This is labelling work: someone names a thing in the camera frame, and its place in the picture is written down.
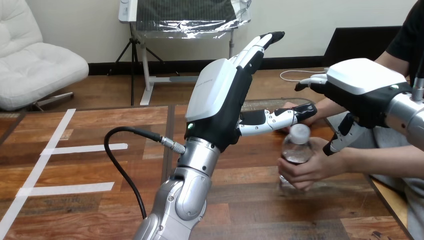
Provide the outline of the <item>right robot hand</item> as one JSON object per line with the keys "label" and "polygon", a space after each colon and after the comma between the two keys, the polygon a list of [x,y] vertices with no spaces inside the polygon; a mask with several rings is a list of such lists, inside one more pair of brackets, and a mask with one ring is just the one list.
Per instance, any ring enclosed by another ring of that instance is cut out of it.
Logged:
{"label": "right robot hand", "polygon": [[333,155],[354,142],[365,129],[392,128],[407,135],[408,121],[394,121],[390,107],[409,100],[412,87],[405,77],[367,58],[355,58],[330,66],[325,74],[301,80],[295,91],[310,88],[345,108],[349,113],[323,152]]}

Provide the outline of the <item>person's hand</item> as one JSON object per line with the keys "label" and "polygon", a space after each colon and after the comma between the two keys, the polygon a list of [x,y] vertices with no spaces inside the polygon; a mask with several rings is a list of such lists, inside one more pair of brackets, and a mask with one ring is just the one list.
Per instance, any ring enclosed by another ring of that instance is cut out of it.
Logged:
{"label": "person's hand", "polygon": [[327,156],[322,148],[328,141],[311,137],[313,155],[306,163],[293,165],[286,160],[277,160],[278,173],[282,175],[295,189],[301,191],[309,190],[313,183],[329,177],[347,173],[349,170],[348,158],[352,149],[347,147],[343,150]]}
{"label": "person's hand", "polygon": [[[294,107],[296,107],[296,106],[297,106],[297,104],[294,104],[294,103],[292,103],[292,102],[286,102],[286,103],[283,105],[283,108],[289,108],[289,109],[292,109],[292,108],[294,108]],[[314,115],[314,116],[312,116],[312,117],[310,117],[310,118],[307,118],[306,120],[301,121],[301,122],[300,122],[300,124],[304,124],[304,125],[310,126],[310,125],[312,125],[312,124],[313,124],[316,120],[318,120],[317,115]],[[290,128],[291,128],[290,126],[288,126],[288,127],[284,127],[284,128],[282,128],[280,131],[281,131],[282,133],[287,134],[287,133],[289,133]]]}

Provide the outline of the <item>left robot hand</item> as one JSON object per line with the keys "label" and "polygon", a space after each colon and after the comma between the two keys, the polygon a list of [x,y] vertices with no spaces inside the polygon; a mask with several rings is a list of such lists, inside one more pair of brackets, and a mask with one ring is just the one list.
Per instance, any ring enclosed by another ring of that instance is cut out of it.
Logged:
{"label": "left robot hand", "polygon": [[242,112],[264,51],[284,36],[283,31],[257,36],[239,54],[215,60],[200,72],[185,115],[186,152],[197,151],[195,144],[223,152],[235,145],[241,136],[289,127],[317,113],[312,103],[273,111]]}

